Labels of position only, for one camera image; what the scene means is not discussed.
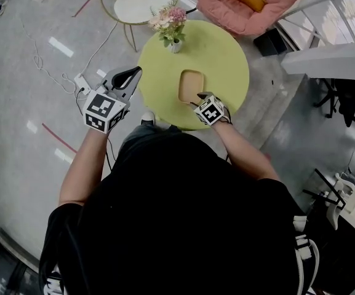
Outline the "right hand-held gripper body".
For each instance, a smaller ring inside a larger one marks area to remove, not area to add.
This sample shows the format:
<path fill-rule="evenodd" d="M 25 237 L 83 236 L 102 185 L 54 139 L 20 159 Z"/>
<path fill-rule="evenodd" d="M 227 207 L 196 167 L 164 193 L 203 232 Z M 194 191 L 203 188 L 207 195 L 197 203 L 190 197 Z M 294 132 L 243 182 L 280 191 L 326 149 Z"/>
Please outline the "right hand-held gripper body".
<path fill-rule="evenodd" d="M 217 122 L 231 123 L 229 109 L 216 96 L 209 96 L 199 106 L 195 106 L 193 111 L 206 125 L 213 125 Z"/>

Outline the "person's right forearm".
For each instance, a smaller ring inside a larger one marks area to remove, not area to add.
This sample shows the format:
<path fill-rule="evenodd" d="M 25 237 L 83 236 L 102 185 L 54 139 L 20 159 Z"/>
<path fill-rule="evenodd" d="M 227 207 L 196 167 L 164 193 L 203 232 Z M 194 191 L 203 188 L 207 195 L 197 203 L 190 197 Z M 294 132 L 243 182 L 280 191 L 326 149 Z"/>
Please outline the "person's right forearm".
<path fill-rule="evenodd" d="M 233 165 L 253 179 L 280 181 L 268 158 L 252 146 L 232 124 L 217 121 L 212 128 L 220 137 Z"/>

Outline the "white power strip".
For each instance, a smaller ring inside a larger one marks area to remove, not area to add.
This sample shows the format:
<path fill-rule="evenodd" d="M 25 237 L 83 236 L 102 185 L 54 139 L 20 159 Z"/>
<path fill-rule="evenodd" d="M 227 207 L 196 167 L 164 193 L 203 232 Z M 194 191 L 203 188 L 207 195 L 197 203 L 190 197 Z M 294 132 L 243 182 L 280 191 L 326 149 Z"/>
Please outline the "white power strip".
<path fill-rule="evenodd" d="M 81 90 L 81 92 L 84 95 L 88 95 L 90 93 L 90 91 L 92 90 L 90 85 L 85 80 L 85 78 L 84 78 L 84 76 L 82 74 L 78 74 L 74 78 L 74 82 L 76 83 L 77 87 L 79 88 L 79 90 Z"/>

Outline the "person's white shoe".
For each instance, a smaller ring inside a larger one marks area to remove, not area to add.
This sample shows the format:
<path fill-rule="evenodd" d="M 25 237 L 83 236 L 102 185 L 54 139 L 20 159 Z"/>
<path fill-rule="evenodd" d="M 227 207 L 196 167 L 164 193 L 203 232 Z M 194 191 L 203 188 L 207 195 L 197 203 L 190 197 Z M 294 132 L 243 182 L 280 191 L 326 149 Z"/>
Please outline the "person's white shoe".
<path fill-rule="evenodd" d="M 155 125 L 155 115 L 151 111 L 147 111 L 142 115 L 140 125 Z"/>

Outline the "round green-clothed table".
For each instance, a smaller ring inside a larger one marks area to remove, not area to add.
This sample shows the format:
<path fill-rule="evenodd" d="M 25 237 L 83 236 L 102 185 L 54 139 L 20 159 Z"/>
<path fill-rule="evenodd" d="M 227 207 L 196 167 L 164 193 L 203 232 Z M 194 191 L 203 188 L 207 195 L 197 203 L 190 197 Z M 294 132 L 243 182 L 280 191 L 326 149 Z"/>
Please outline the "round green-clothed table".
<path fill-rule="evenodd" d="M 204 90 L 213 92 L 234 114 L 249 88 L 249 66 L 242 47 L 220 27 L 202 20 L 188 20 L 185 40 L 178 53 L 164 47 L 158 34 L 144 45 L 138 65 L 138 88 L 144 104 L 161 120 L 183 130 L 206 128 L 188 104 L 178 99 L 180 74 L 194 70 L 204 75 Z"/>

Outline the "person's blue jeans legs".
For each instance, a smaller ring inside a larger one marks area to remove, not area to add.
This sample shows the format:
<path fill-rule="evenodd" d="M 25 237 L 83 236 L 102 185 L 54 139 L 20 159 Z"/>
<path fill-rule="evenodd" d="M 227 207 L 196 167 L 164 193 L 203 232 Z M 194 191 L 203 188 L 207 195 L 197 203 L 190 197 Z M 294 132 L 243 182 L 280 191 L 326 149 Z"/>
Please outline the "person's blue jeans legs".
<path fill-rule="evenodd" d="M 130 148 L 138 140 L 144 139 L 149 136 L 152 137 L 154 135 L 163 134 L 163 133 L 165 134 L 181 133 L 181 130 L 174 125 L 171 125 L 169 128 L 164 129 L 158 127 L 153 123 L 144 122 L 139 126 L 137 126 L 122 142 L 119 153 L 121 153 L 124 149 Z"/>

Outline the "red floor tape strip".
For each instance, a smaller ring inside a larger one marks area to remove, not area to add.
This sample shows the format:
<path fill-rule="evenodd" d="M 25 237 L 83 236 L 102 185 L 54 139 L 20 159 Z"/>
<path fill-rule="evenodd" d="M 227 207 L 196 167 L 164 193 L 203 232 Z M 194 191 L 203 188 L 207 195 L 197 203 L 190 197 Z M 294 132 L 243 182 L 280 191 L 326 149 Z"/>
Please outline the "red floor tape strip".
<path fill-rule="evenodd" d="M 82 12 L 82 10 L 86 7 L 86 5 L 88 5 L 89 2 L 91 2 L 91 0 L 86 0 L 85 3 L 71 17 L 76 18 Z"/>
<path fill-rule="evenodd" d="M 60 138 L 54 131 L 52 131 L 45 123 L 42 123 L 43 128 L 49 132 L 57 141 L 62 143 L 66 148 L 68 148 L 71 152 L 77 153 L 77 150 L 75 150 L 73 147 L 71 147 L 66 141 L 64 141 L 62 138 Z"/>

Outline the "small white ribbed vase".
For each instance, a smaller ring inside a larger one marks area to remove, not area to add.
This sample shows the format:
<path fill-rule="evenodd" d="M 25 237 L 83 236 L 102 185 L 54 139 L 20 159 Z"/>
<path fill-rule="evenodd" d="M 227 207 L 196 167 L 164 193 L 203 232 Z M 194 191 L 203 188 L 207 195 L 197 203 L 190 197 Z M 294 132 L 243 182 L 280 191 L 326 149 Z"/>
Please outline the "small white ribbed vase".
<path fill-rule="evenodd" d="M 181 40 L 175 39 L 168 45 L 168 49 L 171 53 L 178 53 L 182 48 L 183 42 Z"/>

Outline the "pink flower bouquet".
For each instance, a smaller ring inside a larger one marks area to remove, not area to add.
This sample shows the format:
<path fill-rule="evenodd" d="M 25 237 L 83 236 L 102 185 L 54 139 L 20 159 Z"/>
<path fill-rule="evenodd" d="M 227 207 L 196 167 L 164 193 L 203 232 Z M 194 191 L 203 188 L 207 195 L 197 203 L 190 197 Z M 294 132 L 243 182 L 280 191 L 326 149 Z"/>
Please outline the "pink flower bouquet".
<path fill-rule="evenodd" d="M 150 7 L 150 12 L 148 26 L 158 33 L 164 47 L 177 45 L 185 40 L 183 29 L 186 23 L 186 10 L 168 4 L 158 11 Z"/>

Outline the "white seat cushion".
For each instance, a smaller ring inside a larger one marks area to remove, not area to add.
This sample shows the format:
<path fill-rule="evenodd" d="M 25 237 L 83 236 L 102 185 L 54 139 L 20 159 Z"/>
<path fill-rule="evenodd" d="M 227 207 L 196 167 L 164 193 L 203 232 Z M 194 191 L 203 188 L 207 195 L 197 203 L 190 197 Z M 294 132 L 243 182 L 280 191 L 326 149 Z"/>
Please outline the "white seat cushion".
<path fill-rule="evenodd" d="M 117 18 L 128 25 L 147 23 L 172 0 L 116 0 L 114 12 Z"/>

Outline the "black box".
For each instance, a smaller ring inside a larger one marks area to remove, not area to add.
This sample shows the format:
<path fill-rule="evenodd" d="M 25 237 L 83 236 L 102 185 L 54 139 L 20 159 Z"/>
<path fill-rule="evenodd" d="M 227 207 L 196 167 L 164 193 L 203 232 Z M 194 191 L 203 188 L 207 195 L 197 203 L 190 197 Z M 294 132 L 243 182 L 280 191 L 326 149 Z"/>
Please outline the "black box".
<path fill-rule="evenodd" d="M 253 43 L 263 57 L 280 55 L 287 51 L 287 46 L 276 28 L 255 38 Z"/>

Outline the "white square column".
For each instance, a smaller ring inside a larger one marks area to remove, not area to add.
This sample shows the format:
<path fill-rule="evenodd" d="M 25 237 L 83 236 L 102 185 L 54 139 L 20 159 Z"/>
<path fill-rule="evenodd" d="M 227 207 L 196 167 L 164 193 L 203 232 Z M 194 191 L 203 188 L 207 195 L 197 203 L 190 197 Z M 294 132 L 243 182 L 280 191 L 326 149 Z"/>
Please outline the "white square column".
<path fill-rule="evenodd" d="M 287 74 L 355 80 L 355 43 L 290 52 L 281 61 L 281 66 Z"/>

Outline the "black office chair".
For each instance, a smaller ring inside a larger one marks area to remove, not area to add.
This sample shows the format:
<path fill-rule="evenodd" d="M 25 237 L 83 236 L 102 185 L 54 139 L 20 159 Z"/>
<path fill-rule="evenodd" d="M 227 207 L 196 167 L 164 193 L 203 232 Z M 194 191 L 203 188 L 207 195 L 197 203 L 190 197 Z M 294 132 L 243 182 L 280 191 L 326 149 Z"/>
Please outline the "black office chair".
<path fill-rule="evenodd" d="M 351 79 L 318 79 L 319 83 L 324 83 L 327 87 L 326 96 L 318 103 L 314 103 L 315 108 L 321 107 L 330 101 L 330 112 L 326 118 L 331 119 L 336 112 L 336 102 L 340 103 L 339 113 L 344 117 L 345 124 L 350 127 L 355 122 L 355 80 Z"/>

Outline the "white plastic chair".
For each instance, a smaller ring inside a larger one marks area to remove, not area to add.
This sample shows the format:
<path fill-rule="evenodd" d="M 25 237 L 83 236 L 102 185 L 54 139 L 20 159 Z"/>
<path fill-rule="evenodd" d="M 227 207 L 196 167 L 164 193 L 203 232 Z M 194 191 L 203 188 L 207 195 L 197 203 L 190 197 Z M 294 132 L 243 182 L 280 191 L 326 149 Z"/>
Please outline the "white plastic chair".
<path fill-rule="evenodd" d="M 337 230 L 338 218 L 342 212 L 355 218 L 355 185 L 341 177 L 339 173 L 335 174 L 335 178 L 336 183 L 333 188 L 336 193 L 330 192 L 327 198 L 336 203 L 327 203 L 326 217 L 331 226 Z"/>

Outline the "black metal frame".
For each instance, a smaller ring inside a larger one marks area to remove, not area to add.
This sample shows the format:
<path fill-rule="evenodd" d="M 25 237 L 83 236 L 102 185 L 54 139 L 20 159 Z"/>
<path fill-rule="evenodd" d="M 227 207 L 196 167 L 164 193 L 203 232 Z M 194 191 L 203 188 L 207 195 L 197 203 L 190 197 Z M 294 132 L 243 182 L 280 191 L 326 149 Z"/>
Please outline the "black metal frame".
<path fill-rule="evenodd" d="M 317 175 L 327 186 L 328 194 L 325 193 L 325 190 L 318 190 L 313 192 L 307 189 L 303 189 L 303 193 L 310 195 L 314 199 L 322 200 L 329 204 L 335 205 L 339 210 L 343 210 L 346 206 L 346 202 L 335 189 L 335 187 L 331 185 L 329 180 L 317 168 L 314 169 L 314 174 Z"/>

